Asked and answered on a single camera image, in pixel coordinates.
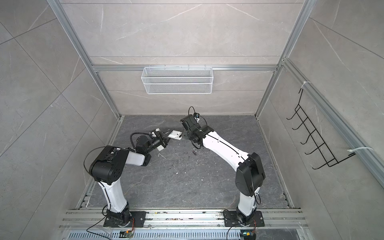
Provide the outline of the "white remote control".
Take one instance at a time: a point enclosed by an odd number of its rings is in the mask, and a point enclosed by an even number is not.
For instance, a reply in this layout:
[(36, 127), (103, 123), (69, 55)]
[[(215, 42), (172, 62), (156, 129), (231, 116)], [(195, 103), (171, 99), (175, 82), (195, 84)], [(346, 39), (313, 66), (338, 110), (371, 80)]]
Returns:
[(173, 130), (168, 134), (168, 138), (175, 139), (175, 140), (181, 140), (183, 133), (180, 131)]

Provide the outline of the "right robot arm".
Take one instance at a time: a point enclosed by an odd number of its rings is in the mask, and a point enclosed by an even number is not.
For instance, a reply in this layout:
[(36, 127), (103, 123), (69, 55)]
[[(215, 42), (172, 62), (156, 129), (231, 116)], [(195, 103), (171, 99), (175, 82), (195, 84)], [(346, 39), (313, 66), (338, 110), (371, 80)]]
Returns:
[(240, 191), (237, 219), (243, 226), (251, 224), (257, 212), (257, 197), (266, 178), (260, 156), (236, 148), (220, 137), (213, 128), (201, 126), (193, 115), (184, 117), (181, 123), (192, 143), (213, 151), (234, 169), (235, 185)]

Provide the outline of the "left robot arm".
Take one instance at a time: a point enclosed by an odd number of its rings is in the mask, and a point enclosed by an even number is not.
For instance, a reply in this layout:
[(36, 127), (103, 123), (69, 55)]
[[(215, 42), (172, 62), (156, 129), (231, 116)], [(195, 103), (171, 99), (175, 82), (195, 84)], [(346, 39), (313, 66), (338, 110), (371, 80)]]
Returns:
[(151, 160), (150, 152), (164, 149), (170, 138), (169, 131), (156, 129), (149, 133), (134, 132), (130, 135), (131, 148), (111, 145), (103, 147), (90, 165), (88, 173), (99, 183), (107, 200), (107, 219), (126, 226), (133, 218), (129, 203), (121, 187), (121, 175), (126, 165), (145, 167)]

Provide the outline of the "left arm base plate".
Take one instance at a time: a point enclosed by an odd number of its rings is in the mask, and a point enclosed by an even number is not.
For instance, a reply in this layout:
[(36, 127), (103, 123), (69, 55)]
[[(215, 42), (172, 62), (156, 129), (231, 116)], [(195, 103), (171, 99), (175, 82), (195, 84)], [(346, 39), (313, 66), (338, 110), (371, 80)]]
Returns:
[(106, 220), (103, 227), (111, 228), (142, 228), (146, 219), (147, 212), (144, 211), (125, 211), (122, 213), (113, 213), (107, 211)]

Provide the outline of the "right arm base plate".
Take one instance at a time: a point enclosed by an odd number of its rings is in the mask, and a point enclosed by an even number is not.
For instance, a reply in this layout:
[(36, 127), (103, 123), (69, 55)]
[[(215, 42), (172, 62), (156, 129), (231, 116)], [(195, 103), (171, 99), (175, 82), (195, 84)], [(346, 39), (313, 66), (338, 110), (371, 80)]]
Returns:
[(239, 210), (222, 211), (226, 227), (264, 227), (262, 212), (254, 210), (249, 216), (243, 215)]

